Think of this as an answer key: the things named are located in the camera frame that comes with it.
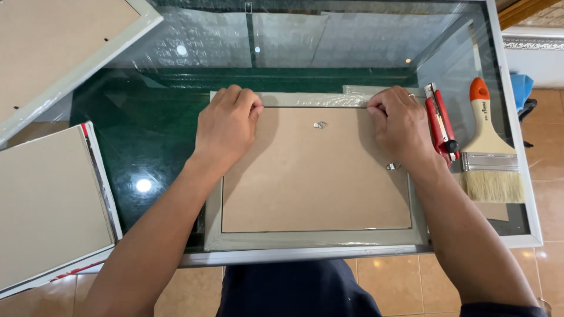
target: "glass tabletop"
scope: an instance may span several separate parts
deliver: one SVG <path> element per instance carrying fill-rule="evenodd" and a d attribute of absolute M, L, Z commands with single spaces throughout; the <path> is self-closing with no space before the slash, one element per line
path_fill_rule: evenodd
<path fill-rule="evenodd" d="M 164 21 L 73 94 L 70 123 L 94 123 L 124 232 L 194 150 L 210 91 L 343 93 L 343 85 L 441 90 L 456 139 L 474 135 L 468 98 L 484 78 L 492 122 L 512 143 L 485 1 L 150 1 Z M 453 173 L 460 171 L 454 164 Z M 529 232 L 524 205 L 501 235 Z M 205 206 L 186 252 L 202 250 Z"/>

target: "beige floor tile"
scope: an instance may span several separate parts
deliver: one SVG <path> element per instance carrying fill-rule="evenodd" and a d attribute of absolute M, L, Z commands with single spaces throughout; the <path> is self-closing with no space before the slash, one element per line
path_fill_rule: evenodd
<path fill-rule="evenodd" d="M 510 251 L 519 263 L 519 266 L 521 266 L 521 270 L 523 270 L 535 297 L 541 297 L 539 270 L 536 266 L 535 249 L 510 249 Z"/>
<path fill-rule="evenodd" d="M 522 124 L 532 180 L 564 180 L 564 124 Z"/>
<path fill-rule="evenodd" d="M 358 271 L 356 269 L 356 259 L 345 259 L 345 262 L 350 266 L 354 279 L 358 283 Z"/>
<path fill-rule="evenodd" d="M 564 242 L 546 242 L 536 248 L 543 298 L 553 316 L 564 316 Z"/>
<path fill-rule="evenodd" d="M 564 180 L 535 180 L 532 189 L 544 241 L 564 241 Z"/>
<path fill-rule="evenodd" d="M 76 276 L 67 276 L 0 301 L 0 316 L 71 317 Z"/>
<path fill-rule="evenodd" d="M 564 124 L 564 108 L 559 90 L 533 89 L 529 98 L 536 99 L 538 104 L 523 123 Z"/>
<path fill-rule="evenodd" d="M 82 304 L 88 295 L 88 291 L 96 279 L 97 274 L 81 274 L 77 275 L 76 292 L 74 293 L 74 310 L 73 316 L 77 316 L 82 308 Z"/>
<path fill-rule="evenodd" d="M 419 255 L 425 313 L 460 311 L 460 296 L 435 254 Z"/>
<path fill-rule="evenodd" d="M 439 314 L 425 314 L 425 317 L 459 317 L 459 312 L 442 312 Z"/>
<path fill-rule="evenodd" d="M 359 285 L 374 297 L 384 316 L 423 313 L 418 256 L 356 260 Z"/>
<path fill-rule="evenodd" d="M 181 268 L 155 305 L 155 316 L 214 316 L 221 300 L 222 268 Z"/>

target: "hand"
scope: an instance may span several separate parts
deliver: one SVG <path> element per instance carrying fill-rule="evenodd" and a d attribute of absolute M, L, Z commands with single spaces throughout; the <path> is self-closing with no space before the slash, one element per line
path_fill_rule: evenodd
<path fill-rule="evenodd" d="M 408 170 L 442 157 L 435 151 L 425 108 L 400 86 L 374 95 L 367 104 L 376 142 Z"/>
<path fill-rule="evenodd" d="M 192 157 L 225 173 L 253 144 L 263 109 L 262 101 L 251 89 L 238 85 L 221 88 L 198 116 Z"/>

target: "green felt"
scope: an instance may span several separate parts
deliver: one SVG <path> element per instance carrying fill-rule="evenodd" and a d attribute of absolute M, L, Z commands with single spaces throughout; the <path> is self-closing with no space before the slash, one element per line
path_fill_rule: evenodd
<path fill-rule="evenodd" d="M 101 69 L 73 94 L 70 122 L 94 123 L 126 233 L 178 175 L 194 150 L 198 113 L 210 90 L 236 83 L 255 91 L 342 93 L 342 85 L 416 87 L 409 68 Z M 136 183 L 152 188 L 139 192 Z M 201 250 L 199 216 L 186 252 Z"/>

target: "orange brush tip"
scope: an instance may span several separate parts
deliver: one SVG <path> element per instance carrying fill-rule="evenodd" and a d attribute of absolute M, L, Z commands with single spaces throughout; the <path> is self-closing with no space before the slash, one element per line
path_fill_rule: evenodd
<path fill-rule="evenodd" d="M 490 93 L 488 92 L 488 87 L 483 79 L 480 77 L 474 78 L 472 84 L 470 85 L 470 101 L 476 99 L 490 99 Z"/>

